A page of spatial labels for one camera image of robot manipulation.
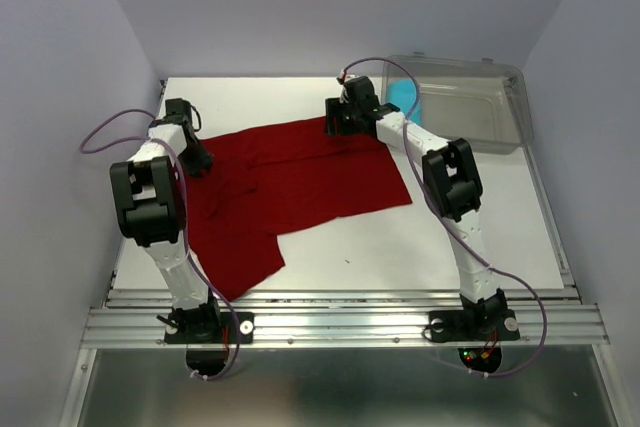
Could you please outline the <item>red t shirt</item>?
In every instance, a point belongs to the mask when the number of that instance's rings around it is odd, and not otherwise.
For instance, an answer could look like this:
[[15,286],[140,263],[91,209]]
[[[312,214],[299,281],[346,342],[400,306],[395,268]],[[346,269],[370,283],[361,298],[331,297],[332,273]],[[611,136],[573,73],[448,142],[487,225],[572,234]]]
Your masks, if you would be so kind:
[[384,143],[330,136],[321,117],[202,143],[214,164],[186,178],[189,243],[229,300],[284,267],[279,236],[412,202]]

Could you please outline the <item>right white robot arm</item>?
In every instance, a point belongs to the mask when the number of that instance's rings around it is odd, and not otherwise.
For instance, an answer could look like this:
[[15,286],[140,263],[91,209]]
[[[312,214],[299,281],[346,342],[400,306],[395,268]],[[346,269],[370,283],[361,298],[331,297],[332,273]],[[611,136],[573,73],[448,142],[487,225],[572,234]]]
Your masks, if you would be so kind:
[[423,336],[434,343],[515,341],[515,313],[494,272],[483,263],[479,209],[483,185],[471,145],[446,140],[409,120],[391,104],[381,104],[366,76],[341,75],[339,97],[325,101],[328,135],[366,133],[404,153],[427,206],[443,223],[459,273],[459,309],[431,310]]

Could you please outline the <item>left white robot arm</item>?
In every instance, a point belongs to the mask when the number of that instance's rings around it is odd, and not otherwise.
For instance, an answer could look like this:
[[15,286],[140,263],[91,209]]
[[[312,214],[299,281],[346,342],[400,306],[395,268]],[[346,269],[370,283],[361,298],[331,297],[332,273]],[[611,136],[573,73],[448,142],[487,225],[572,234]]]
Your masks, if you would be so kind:
[[150,256],[171,293],[171,312],[159,318],[168,344],[212,343],[222,331],[218,303],[184,237],[186,189],[178,169],[202,177],[213,166],[193,126],[199,118],[190,102],[167,100],[165,116],[149,126],[149,139],[109,170],[121,233]]

